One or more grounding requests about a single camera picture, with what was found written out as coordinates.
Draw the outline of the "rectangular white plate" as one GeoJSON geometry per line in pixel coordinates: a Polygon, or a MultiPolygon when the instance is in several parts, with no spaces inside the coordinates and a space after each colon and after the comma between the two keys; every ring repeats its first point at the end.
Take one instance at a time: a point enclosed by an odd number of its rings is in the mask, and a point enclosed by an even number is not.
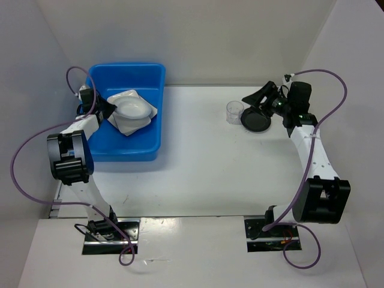
{"type": "Polygon", "coordinates": [[[124,98],[124,97],[136,97],[136,98],[140,98],[142,100],[144,100],[137,92],[136,90],[127,90],[127,91],[124,91],[124,92],[121,92],[121,93],[118,93],[118,94],[115,94],[115,95],[112,95],[110,96],[107,101],[111,104],[115,104],[115,101],[119,98],[124,98]]]}

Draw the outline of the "square white black-rimmed plate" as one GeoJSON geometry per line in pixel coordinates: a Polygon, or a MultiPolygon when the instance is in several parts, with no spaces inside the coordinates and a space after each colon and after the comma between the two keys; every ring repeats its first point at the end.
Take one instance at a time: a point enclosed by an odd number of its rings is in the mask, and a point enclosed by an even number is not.
{"type": "Polygon", "coordinates": [[[135,131],[148,126],[152,118],[157,114],[157,109],[149,105],[152,109],[151,114],[142,119],[128,119],[114,111],[112,115],[107,119],[110,124],[112,124],[120,133],[129,136],[133,134],[135,131]]]}

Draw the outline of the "round white bowl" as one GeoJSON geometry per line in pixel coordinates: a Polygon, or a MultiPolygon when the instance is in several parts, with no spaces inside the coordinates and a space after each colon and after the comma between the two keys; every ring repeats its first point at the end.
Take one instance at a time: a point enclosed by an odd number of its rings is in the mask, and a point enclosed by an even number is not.
{"type": "Polygon", "coordinates": [[[151,107],[136,97],[124,97],[115,101],[116,113],[128,119],[142,119],[151,114],[151,107]]]}

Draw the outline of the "round black plate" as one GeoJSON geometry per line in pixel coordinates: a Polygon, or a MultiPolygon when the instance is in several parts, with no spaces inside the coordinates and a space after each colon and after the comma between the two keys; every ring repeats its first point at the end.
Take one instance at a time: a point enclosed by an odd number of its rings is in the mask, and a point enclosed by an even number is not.
{"type": "Polygon", "coordinates": [[[271,126],[271,119],[252,108],[247,108],[241,115],[241,124],[250,132],[261,133],[271,126]]]}

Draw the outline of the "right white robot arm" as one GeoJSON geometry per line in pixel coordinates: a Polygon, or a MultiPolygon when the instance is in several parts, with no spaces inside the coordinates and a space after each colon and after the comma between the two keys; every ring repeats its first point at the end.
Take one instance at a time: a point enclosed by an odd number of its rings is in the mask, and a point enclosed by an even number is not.
{"type": "Polygon", "coordinates": [[[320,137],[319,123],[309,112],[311,85],[295,81],[285,86],[287,92],[269,81],[242,99],[249,106],[241,116],[245,128],[255,123],[257,117],[282,117],[304,170],[291,203],[270,206],[266,211],[262,230],[270,236],[278,235],[289,224],[339,223],[351,191],[349,181],[342,180],[332,167],[320,137]]]}

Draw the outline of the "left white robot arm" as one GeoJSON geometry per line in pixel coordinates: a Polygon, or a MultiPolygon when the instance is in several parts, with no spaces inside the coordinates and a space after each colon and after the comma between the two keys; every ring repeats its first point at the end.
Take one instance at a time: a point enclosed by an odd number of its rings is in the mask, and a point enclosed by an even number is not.
{"type": "Polygon", "coordinates": [[[47,137],[50,169],[55,179],[68,186],[81,202],[89,204],[85,208],[88,215],[85,235],[95,241],[111,241],[118,237],[120,225],[93,179],[94,161],[88,140],[116,106],[109,104],[98,91],[85,86],[79,91],[79,99],[76,121],[60,133],[47,137]]]}

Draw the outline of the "clear plastic cup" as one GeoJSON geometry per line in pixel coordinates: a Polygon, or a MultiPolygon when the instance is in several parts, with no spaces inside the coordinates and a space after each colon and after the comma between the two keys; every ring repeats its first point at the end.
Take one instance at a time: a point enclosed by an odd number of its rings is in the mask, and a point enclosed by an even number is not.
{"type": "Polygon", "coordinates": [[[244,105],[239,101],[230,101],[226,105],[226,121],[232,125],[241,125],[244,105]]]}

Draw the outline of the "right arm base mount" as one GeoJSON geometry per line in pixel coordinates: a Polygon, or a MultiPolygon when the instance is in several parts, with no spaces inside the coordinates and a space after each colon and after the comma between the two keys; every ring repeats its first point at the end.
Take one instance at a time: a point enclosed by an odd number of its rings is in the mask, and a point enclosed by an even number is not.
{"type": "Polygon", "coordinates": [[[265,225],[262,215],[244,217],[247,251],[267,252],[283,251],[288,244],[287,251],[302,250],[297,228],[292,226],[275,226],[267,232],[262,231],[265,225]]]}

